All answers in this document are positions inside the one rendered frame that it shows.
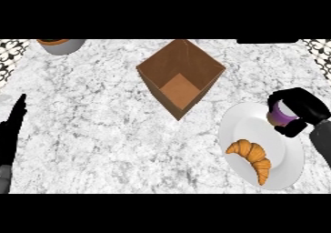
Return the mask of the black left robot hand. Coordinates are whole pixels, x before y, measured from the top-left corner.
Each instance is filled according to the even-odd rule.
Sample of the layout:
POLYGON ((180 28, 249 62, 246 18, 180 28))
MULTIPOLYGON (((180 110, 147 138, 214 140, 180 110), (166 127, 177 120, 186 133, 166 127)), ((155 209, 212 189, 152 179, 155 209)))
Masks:
POLYGON ((23 100, 25 95, 20 95, 10 109, 7 120, 0 122, 0 166, 10 166, 14 159, 17 135, 26 113, 23 100))

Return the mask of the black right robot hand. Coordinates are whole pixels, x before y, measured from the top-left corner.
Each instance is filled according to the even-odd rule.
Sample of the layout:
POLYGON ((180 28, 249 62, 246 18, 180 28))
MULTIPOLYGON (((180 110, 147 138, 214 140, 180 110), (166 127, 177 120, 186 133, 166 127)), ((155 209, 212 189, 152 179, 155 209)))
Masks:
POLYGON ((273 92, 267 98, 268 112, 273 112, 277 101, 283 102, 298 116, 284 127, 274 126, 275 131, 284 137, 295 137, 306 125, 315 126, 331 117, 331 111, 323 101, 301 87, 273 92))

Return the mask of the purple can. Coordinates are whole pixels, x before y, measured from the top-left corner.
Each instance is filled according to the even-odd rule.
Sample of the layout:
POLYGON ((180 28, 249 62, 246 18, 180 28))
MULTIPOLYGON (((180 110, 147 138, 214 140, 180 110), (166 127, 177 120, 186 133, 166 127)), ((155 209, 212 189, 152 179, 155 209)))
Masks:
POLYGON ((296 114, 283 104, 281 100, 278 100, 273 105, 273 111, 267 113, 265 117, 270 125, 280 127, 284 127, 289 122, 298 118, 296 114))

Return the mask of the white plate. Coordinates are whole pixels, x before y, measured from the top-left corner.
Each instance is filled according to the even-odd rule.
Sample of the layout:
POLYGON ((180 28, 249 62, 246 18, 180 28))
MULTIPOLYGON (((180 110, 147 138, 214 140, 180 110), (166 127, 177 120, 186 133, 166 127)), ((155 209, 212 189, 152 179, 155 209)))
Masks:
POLYGON ((280 190, 290 186, 304 169, 304 149, 298 137, 286 138, 268 124, 265 119, 267 106, 258 103, 236 104, 224 113, 218 127, 218 145, 225 161, 246 182, 267 190, 280 190), (268 178, 258 184, 256 172, 247 161, 234 153, 227 154, 228 145, 246 139, 262 149, 271 167, 268 178))

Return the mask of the brown cardboard box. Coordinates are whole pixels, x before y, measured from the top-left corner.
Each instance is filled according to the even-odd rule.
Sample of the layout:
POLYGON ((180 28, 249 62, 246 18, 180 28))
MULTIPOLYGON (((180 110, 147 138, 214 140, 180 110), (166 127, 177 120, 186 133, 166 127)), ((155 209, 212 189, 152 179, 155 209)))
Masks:
POLYGON ((135 69, 150 94, 180 119, 200 101, 225 67, 186 39, 174 39, 135 69))

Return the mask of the orange croissant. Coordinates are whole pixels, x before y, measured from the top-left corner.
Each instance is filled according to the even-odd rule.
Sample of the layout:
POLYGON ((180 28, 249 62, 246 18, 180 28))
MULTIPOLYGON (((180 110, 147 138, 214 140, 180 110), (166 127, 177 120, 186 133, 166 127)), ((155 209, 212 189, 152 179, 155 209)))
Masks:
POLYGON ((246 139, 237 139, 225 148, 227 154, 236 154, 252 166, 256 174, 258 184, 262 186, 268 178, 271 163, 259 144, 250 143, 246 139))

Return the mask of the grey pot with orange rim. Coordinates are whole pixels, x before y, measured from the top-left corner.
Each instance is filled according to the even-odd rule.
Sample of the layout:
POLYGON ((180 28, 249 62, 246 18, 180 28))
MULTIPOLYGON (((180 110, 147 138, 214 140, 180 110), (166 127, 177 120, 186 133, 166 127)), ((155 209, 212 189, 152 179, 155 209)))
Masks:
POLYGON ((38 39, 37 42, 51 55, 62 56, 73 53, 81 48, 84 39, 38 39))

